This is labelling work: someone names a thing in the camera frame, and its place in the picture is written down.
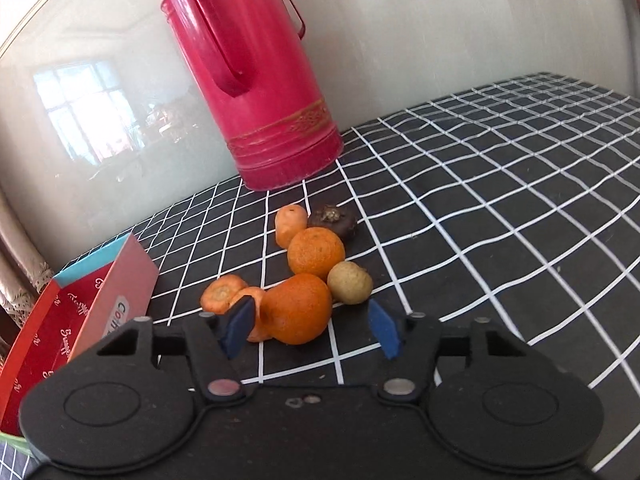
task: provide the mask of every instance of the pink thermos flask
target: pink thermos flask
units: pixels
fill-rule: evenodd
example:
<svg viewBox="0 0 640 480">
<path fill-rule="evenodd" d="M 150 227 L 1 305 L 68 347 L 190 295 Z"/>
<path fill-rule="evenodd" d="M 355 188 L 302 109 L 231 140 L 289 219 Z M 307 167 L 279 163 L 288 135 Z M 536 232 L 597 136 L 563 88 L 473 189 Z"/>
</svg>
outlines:
<svg viewBox="0 0 640 480">
<path fill-rule="evenodd" d="M 296 30 L 282 0 L 164 0 L 162 10 L 249 189 L 294 184 L 338 157 L 299 12 Z"/>
</svg>

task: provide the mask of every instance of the black and white checkered tablecloth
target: black and white checkered tablecloth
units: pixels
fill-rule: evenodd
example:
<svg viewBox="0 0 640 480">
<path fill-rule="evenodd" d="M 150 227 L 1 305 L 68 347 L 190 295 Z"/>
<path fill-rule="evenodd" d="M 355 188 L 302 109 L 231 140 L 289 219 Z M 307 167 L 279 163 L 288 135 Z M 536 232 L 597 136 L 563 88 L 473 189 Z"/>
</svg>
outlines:
<svg viewBox="0 0 640 480">
<path fill-rule="evenodd" d="M 276 285 L 290 276 L 274 238 L 278 208 L 348 205 L 360 216 L 348 259 L 369 270 L 380 303 L 462 325 L 494 318 L 577 374 L 606 410 L 590 465 L 631 480 L 640 474 L 639 130 L 640 101 L 548 73 L 370 121 L 302 184 L 257 193 L 235 177 L 136 225 L 161 271 L 150 314 L 180 323 L 228 272 Z M 381 354 L 364 309 L 340 306 L 316 341 L 247 345 L 235 366 L 246 383 L 351 383 Z M 183 358 L 161 367 L 188 386 Z M 6 453 L 3 471 L 20 478 Z"/>
</svg>

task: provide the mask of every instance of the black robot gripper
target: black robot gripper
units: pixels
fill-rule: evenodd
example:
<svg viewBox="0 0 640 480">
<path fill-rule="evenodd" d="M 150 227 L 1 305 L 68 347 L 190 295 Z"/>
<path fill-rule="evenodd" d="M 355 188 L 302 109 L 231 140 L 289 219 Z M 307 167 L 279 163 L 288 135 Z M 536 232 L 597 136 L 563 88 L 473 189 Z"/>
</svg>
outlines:
<svg viewBox="0 0 640 480">
<path fill-rule="evenodd" d="M 241 384 L 249 297 L 183 321 L 132 320 L 30 391 L 30 480 L 596 478 L 598 397 L 488 319 L 451 328 L 371 300 L 385 358 L 369 384 L 324 388 Z M 187 358 L 194 391 L 159 355 Z M 436 386 L 444 356 L 465 367 Z"/>
</svg>

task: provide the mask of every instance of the silver bolt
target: silver bolt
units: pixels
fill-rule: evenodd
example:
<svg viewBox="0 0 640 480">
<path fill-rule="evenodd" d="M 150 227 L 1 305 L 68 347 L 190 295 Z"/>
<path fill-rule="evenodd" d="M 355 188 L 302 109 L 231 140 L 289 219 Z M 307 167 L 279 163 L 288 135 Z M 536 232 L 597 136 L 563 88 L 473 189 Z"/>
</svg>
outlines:
<svg viewBox="0 0 640 480">
<path fill-rule="evenodd" d="M 307 404 L 320 404 L 322 397 L 314 394 L 306 395 L 302 398 Z"/>
<path fill-rule="evenodd" d="M 300 397 L 293 397 L 292 399 L 285 400 L 284 403 L 290 408 L 297 410 L 298 408 L 302 408 L 302 406 L 304 406 L 305 401 L 300 399 Z"/>
<path fill-rule="evenodd" d="M 412 394 L 415 390 L 415 383 L 409 379 L 389 379 L 383 388 L 388 394 L 400 397 Z"/>
<path fill-rule="evenodd" d="M 217 397 L 231 397 L 240 391 L 240 383 L 233 379 L 217 379 L 209 383 L 207 390 Z"/>
</svg>

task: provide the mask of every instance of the orange fruit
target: orange fruit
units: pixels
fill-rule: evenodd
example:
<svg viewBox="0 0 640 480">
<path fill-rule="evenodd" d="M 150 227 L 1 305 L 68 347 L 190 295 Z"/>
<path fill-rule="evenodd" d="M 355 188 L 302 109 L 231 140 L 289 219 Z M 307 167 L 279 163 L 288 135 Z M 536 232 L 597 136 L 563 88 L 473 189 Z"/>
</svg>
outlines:
<svg viewBox="0 0 640 480">
<path fill-rule="evenodd" d="M 323 281 L 329 271 L 345 258 L 344 245 L 337 234 L 324 227 L 310 227 L 293 237 L 287 251 L 294 274 L 313 274 Z"/>
<path fill-rule="evenodd" d="M 224 314 L 229 310 L 231 298 L 243 288 L 247 288 L 247 284 L 240 276 L 234 274 L 220 276 L 202 293 L 200 306 L 206 312 Z"/>
<path fill-rule="evenodd" d="M 306 229 L 308 215 L 306 209 L 298 204 L 289 204 L 278 209 L 275 218 L 276 243 L 286 249 L 291 240 L 303 229 Z"/>
<path fill-rule="evenodd" d="M 238 292 L 229 302 L 230 306 L 234 306 L 238 301 L 240 301 L 245 296 L 251 296 L 255 301 L 255 325 L 254 329 L 251 330 L 249 337 L 246 339 L 249 343 L 261 343 L 262 341 L 267 341 L 267 339 L 271 339 L 271 335 L 265 329 L 262 321 L 260 320 L 260 305 L 262 304 L 262 298 L 264 298 L 264 292 L 259 286 L 248 286 L 244 288 L 240 292 Z"/>
<path fill-rule="evenodd" d="M 297 274 L 267 291 L 260 305 L 260 320 L 278 341 L 302 345 L 324 332 L 332 305 L 325 282 L 312 274 Z"/>
</svg>

